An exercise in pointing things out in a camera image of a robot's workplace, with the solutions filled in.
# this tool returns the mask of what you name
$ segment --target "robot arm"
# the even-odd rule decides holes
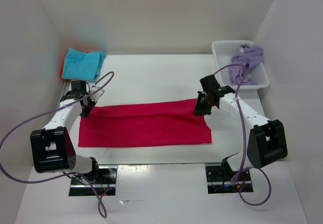
[[[216,106],[236,120],[240,121],[240,113],[236,100],[239,101],[247,134],[247,156],[244,168],[261,168],[287,156],[287,146],[283,124],[271,121],[262,116],[241,98],[235,97],[235,91],[230,86],[221,87],[214,75],[200,80],[203,92],[198,92],[195,115],[210,115],[211,108]],[[225,158],[222,162],[229,175],[239,170],[242,152]]]
[[[72,81],[71,85],[72,90],[62,97],[60,107],[66,106],[87,94],[85,81]],[[90,92],[97,89],[97,87],[91,87]],[[88,116],[103,93],[104,91],[101,90],[84,101],[65,107],[56,112],[43,129],[31,133],[33,161],[38,173],[73,171],[96,175],[98,169],[96,160],[76,155],[69,131],[76,117]]]

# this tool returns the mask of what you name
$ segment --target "purple cloth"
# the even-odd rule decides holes
[[[241,64],[247,68],[247,74],[249,74],[255,67],[262,63],[262,48],[253,45],[241,45],[243,52],[239,51],[237,56],[231,58],[231,63]],[[229,67],[230,81],[233,85],[238,85],[242,80],[243,74],[245,74],[244,69],[239,66]],[[246,77],[242,85],[256,85],[257,83],[250,77]]]

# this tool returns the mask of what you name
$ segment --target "white table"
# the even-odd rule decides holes
[[[101,75],[109,71],[115,77],[105,88],[98,106],[153,103],[197,97],[199,80],[215,72],[212,55],[108,55]],[[240,97],[263,114],[256,91]],[[205,117],[212,129],[212,144],[139,148],[78,147],[80,118],[70,137],[76,153],[92,156],[100,164],[153,164],[221,162],[224,157],[242,150],[241,123],[216,107]]]
[[[214,66],[211,55],[111,55],[106,58],[102,73],[109,70],[114,70],[116,76],[99,105],[195,98],[199,79],[214,72]],[[263,113],[257,92],[240,96]],[[241,151],[239,122],[218,109],[206,121],[212,128],[211,145],[141,148],[79,148],[77,121],[70,132],[77,154],[94,156],[99,163],[147,164],[119,166],[116,196],[103,199],[107,219],[98,214],[95,197],[68,197],[70,180],[64,177],[27,185],[16,224],[307,224],[286,162],[275,162],[263,169],[273,192],[260,207],[247,206],[237,193],[208,195],[204,164],[150,164],[218,162]],[[267,195],[267,183],[257,170],[250,174],[254,193],[243,195],[249,201],[259,202]],[[32,169],[29,180],[53,175],[40,175]]]

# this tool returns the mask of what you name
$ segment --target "laundry basket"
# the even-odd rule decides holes
[[[231,58],[237,55],[241,45],[252,46],[254,43],[245,40],[214,41],[212,43],[212,52],[216,70],[231,64]],[[263,63],[260,63],[247,76],[251,77],[257,85],[241,85],[240,90],[258,90],[269,86],[269,78]],[[216,79],[221,86],[230,85],[233,89],[237,88],[237,85],[232,85],[230,82],[229,68],[225,68],[217,73]]]

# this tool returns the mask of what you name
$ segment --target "pink towel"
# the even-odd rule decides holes
[[[94,107],[80,123],[79,147],[150,147],[211,143],[196,99]]]

